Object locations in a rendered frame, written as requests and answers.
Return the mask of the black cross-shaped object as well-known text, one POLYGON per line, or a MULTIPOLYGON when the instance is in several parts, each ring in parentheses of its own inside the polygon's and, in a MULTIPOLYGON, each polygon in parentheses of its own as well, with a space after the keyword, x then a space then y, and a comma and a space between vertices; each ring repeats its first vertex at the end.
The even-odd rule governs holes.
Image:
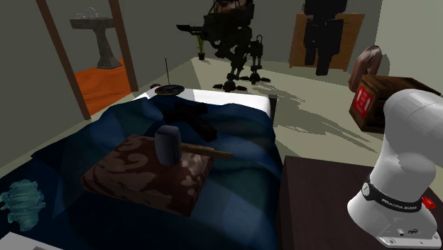
POLYGON ((217 139, 217 130, 200 116, 208 112, 204 103, 186 104, 182 101, 174 103, 174 109, 164 111, 163 119, 166 124, 186 122, 205 141, 217 139))

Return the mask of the dark round dish with stick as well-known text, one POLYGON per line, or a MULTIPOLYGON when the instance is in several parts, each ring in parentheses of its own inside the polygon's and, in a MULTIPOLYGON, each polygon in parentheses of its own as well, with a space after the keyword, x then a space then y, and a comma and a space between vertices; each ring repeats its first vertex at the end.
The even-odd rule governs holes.
POLYGON ((165 59, 165 68, 167 73, 168 84, 157 87, 155 89, 155 93, 161 96, 176 96, 184 92, 185 88, 182 85, 172 85, 170 83, 167 59, 165 59))

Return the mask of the bed with blue blanket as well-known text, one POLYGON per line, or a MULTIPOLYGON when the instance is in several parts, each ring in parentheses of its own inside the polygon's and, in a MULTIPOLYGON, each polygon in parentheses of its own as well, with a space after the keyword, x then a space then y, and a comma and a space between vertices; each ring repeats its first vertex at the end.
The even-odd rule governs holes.
POLYGON ((0 194, 13 182, 38 182, 46 206, 27 232, 0 210, 0 239, 9 232, 64 250, 277 250, 275 213, 283 164, 266 110, 242 94, 187 89, 176 96, 153 91, 109 107, 97 121, 35 152, 29 162, 0 178, 0 194), (166 124, 174 103, 204 103, 200 117, 217 130, 205 142, 186 122, 166 124), (154 139, 163 125, 181 141, 233 154, 214 158, 192 214, 184 217, 86 191, 81 177, 131 135, 154 139))

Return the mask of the black walking robot figure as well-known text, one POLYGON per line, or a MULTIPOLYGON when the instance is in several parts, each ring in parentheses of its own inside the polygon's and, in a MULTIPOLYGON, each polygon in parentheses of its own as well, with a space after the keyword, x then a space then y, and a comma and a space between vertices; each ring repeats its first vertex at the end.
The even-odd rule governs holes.
POLYGON ((253 0, 214 0, 202 26, 177 26, 180 31, 197 36, 199 42, 209 42, 216 50, 216 57, 231 62, 226 82, 215 85, 215 89, 246 91, 246 87, 236 85, 237 80, 249 81, 253 85, 270 82, 258 74, 262 68, 263 36, 253 38, 250 24, 254 8, 253 0))

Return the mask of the brown patterned cushion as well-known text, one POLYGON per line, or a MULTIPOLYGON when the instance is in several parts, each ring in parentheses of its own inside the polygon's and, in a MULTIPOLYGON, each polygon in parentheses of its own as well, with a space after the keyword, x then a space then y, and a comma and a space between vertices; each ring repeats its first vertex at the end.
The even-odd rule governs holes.
POLYGON ((183 152, 177 165, 162 165, 153 138, 131 135, 80 182, 91 193, 189 217, 213 164, 213 157, 183 152))

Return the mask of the dark robot stand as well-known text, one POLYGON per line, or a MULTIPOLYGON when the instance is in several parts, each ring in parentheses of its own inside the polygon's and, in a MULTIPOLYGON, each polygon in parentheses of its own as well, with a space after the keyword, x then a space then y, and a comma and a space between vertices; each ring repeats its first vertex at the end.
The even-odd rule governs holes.
POLYGON ((347 211, 372 167, 286 156, 276 216, 278 250, 404 250, 384 247, 347 211))

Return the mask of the wooden crate with red label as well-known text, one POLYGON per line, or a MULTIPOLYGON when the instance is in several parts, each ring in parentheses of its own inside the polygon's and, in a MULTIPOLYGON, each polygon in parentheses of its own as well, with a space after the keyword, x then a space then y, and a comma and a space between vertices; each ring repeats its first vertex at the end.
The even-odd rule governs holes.
POLYGON ((437 95, 441 94, 411 77, 363 75, 349 110, 360 130, 383 134, 385 101, 403 89, 420 89, 437 95))

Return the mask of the brown jacket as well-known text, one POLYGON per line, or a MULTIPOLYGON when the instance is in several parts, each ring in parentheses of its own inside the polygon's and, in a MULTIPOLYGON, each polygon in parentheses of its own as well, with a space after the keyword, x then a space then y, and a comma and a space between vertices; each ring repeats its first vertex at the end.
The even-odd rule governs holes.
POLYGON ((349 89, 356 92, 363 75, 376 75, 382 60, 382 51, 378 45, 367 47, 354 63, 349 78, 349 89))

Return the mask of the teal crumpled cloth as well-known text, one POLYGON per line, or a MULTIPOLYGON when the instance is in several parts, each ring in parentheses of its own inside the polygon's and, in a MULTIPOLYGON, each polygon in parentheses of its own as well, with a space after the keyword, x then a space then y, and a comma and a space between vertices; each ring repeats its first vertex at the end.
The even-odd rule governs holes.
POLYGON ((44 198, 37 181, 19 180, 0 194, 0 210, 9 210, 8 223, 18 222, 19 230, 27 232, 38 223, 38 213, 46 206, 44 198))

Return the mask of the white flat object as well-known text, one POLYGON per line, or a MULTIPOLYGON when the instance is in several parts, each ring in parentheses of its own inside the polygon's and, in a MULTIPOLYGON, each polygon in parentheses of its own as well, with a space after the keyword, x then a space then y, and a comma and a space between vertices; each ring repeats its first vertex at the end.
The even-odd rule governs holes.
POLYGON ((42 242, 9 232, 0 239, 0 250, 53 250, 42 242))

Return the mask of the grey pedestal sink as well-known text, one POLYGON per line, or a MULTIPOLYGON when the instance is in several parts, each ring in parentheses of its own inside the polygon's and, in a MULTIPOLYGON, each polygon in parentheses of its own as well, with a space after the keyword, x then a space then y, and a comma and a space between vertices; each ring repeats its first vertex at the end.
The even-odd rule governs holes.
POLYGON ((99 49, 97 69, 112 70, 121 67, 122 63, 114 57, 106 36, 107 29, 115 28, 113 18, 100 17, 97 10, 93 7, 88 7, 87 13, 89 16, 78 13, 78 18, 70 19, 70 25, 73 29, 92 30, 94 32, 99 49))

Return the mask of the brown door frame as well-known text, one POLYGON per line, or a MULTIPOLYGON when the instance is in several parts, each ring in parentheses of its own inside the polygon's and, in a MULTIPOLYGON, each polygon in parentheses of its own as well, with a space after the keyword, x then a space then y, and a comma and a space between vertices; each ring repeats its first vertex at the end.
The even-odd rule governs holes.
MULTIPOLYGON (((119 41, 120 49, 123 55, 123 59, 126 66, 126 74, 128 78, 128 84, 132 92, 138 91, 138 84, 136 81, 136 74, 133 68, 133 62, 131 58, 131 52, 128 46, 128 40, 126 37, 126 30, 124 27, 124 20, 122 17, 121 7, 119 0, 108 0, 111 14, 113 19, 116 21, 116 34, 119 41)), ((55 47, 55 50, 60 59, 61 65, 65 74, 67 76, 68 82, 72 88, 75 99, 77 100, 78 106, 85 120, 91 119, 91 114, 87 108, 87 104, 84 97, 81 94, 80 87, 77 80, 75 79, 75 74, 73 72, 72 66, 70 64, 69 58, 65 51, 64 45, 56 28, 55 22, 53 20, 52 14, 50 12, 49 6, 46 0, 35 0, 37 6, 40 10, 42 18, 46 24, 47 30, 55 47)))

